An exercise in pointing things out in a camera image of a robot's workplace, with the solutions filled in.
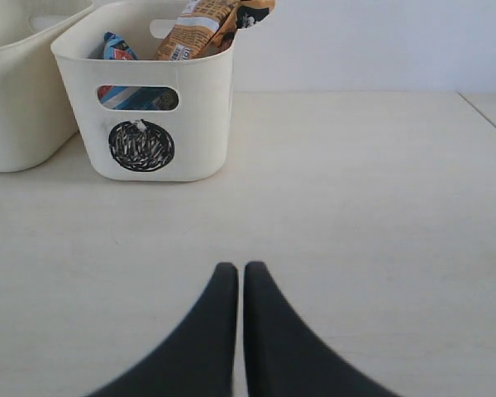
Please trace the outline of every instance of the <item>white storage bin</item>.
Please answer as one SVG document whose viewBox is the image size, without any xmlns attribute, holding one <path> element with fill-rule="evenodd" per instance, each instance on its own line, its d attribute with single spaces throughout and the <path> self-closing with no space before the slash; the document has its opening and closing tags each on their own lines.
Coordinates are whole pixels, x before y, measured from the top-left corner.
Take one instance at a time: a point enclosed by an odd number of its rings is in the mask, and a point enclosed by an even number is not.
<svg viewBox="0 0 496 397">
<path fill-rule="evenodd" d="M 187 0 L 118 2 L 101 7 L 53 45 L 94 169 L 119 180 L 194 181 L 213 175 L 227 156 L 233 49 L 200 60 L 150 61 Z M 169 28 L 151 34 L 152 26 Z M 100 60 L 107 31 L 140 60 Z M 98 88 L 167 87 L 179 97 L 168 112 L 117 111 Z"/>
<path fill-rule="evenodd" d="M 78 130 L 50 44 L 92 10 L 90 0 L 0 0 L 0 172 L 39 165 Z M 37 17 L 56 23 L 36 31 Z"/>
</svg>

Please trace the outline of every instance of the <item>black rubber tip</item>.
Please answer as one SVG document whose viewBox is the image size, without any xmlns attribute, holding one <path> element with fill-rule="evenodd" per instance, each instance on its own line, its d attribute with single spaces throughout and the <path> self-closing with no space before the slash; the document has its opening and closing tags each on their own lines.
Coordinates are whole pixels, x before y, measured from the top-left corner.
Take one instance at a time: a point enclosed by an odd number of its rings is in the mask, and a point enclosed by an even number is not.
<svg viewBox="0 0 496 397">
<path fill-rule="evenodd" d="M 251 397 L 396 397 L 308 328 L 262 262 L 246 267 L 244 345 Z"/>
<path fill-rule="evenodd" d="M 145 360 L 90 397 L 231 397 L 239 280 L 217 266 L 182 323 Z"/>
</svg>

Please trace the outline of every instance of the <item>plastic bin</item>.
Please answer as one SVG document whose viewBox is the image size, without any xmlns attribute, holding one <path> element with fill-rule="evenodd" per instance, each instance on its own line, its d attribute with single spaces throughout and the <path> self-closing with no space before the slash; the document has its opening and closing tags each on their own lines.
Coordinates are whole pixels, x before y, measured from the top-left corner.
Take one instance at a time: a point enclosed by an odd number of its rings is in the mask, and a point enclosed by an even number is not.
<svg viewBox="0 0 496 397">
<path fill-rule="evenodd" d="M 93 10 L 90 0 L 0 0 L 0 172 L 50 158 L 77 130 L 51 42 Z M 51 16 L 36 31 L 33 18 Z"/>
<path fill-rule="evenodd" d="M 53 45 L 93 168 L 110 179 L 194 181 L 215 174 L 227 157 L 233 47 L 200 60 L 151 61 L 187 5 L 117 2 L 101 7 Z M 151 27 L 169 26 L 163 34 Z M 140 60 L 100 60 L 107 31 L 126 39 Z M 179 98 L 168 112 L 105 108 L 105 85 L 166 87 Z"/>
</svg>

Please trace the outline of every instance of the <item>snack wrapper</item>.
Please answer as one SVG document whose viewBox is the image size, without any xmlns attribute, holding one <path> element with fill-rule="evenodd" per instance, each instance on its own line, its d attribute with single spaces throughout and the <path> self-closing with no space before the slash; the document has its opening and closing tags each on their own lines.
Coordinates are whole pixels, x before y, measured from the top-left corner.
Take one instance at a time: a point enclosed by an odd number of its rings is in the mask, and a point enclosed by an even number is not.
<svg viewBox="0 0 496 397">
<path fill-rule="evenodd" d="M 237 29 L 254 26 L 275 0 L 190 0 L 155 60 L 191 60 L 227 50 Z"/>
<path fill-rule="evenodd" d="M 104 40 L 104 60 L 138 60 L 120 36 L 108 32 Z M 105 108 L 113 110 L 173 110 L 179 101 L 172 89 L 162 87 L 103 86 L 98 90 L 98 98 Z"/>
</svg>

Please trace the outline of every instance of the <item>brown snack package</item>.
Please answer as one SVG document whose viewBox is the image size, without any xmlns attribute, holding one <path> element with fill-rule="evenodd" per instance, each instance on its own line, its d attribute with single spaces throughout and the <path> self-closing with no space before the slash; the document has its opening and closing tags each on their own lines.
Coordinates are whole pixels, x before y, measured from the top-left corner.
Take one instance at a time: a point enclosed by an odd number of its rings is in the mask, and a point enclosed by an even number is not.
<svg viewBox="0 0 496 397">
<path fill-rule="evenodd" d="M 190 0 L 155 60 L 191 60 L 227 50 L 237 29 L 267 17 L 275 0 Z"/>
</svg>

